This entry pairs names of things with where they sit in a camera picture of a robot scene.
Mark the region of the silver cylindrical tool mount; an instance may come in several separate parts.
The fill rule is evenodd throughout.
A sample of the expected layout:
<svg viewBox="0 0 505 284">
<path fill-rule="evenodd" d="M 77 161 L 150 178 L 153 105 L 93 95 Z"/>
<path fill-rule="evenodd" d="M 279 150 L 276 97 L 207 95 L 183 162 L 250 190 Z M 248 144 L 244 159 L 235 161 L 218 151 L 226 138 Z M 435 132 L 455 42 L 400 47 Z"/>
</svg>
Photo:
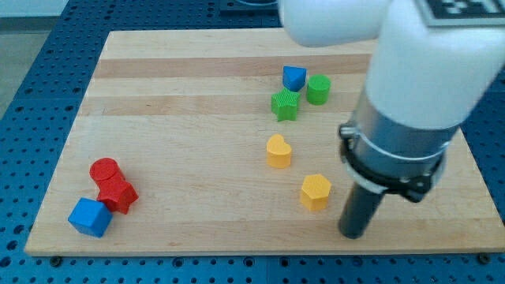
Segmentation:
<svg viewBox="0 0 505 284">
<path fill-rule="evenodd" d="M 375 194 L 399 194 L 418 203 L 436 185 L 457 128 L 420 129 L 396 122 L 359 96 L 339 126 L 340 155 L 351 177 Z"/>
</svg>

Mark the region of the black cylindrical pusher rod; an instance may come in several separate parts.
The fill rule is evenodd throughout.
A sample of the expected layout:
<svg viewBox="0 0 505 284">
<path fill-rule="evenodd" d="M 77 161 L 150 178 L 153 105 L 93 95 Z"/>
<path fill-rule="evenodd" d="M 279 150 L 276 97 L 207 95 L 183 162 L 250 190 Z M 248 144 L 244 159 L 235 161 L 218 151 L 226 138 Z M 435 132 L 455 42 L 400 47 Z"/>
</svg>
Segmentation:
<svg viewBox="0 0 505 284">
<path fill-rule="evenodd" d="M 350 239 L 361 237 L 383 197 L 383 193 L 369 191 L 358 183 L 354 183 L 339 219 L 340 233 Z"/>
</svg>

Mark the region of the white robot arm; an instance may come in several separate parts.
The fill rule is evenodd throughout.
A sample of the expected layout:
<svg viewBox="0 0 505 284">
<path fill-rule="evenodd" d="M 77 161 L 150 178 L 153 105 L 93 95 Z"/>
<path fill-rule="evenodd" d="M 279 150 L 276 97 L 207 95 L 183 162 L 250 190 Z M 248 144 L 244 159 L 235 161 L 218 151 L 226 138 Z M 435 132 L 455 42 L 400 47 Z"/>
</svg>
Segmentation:
<svg viewBox="0 0 505 284">
<path fill-rule="evenodd" d="M 358 238 L 384 195 L 418 202 L 446 151 L 504 64 L 497 1 L 281 1 L 286 33 L 305 47 L 375 39 L 365 84 L 339 127 L 354 186 L 339 220 Z"/>
</svg>

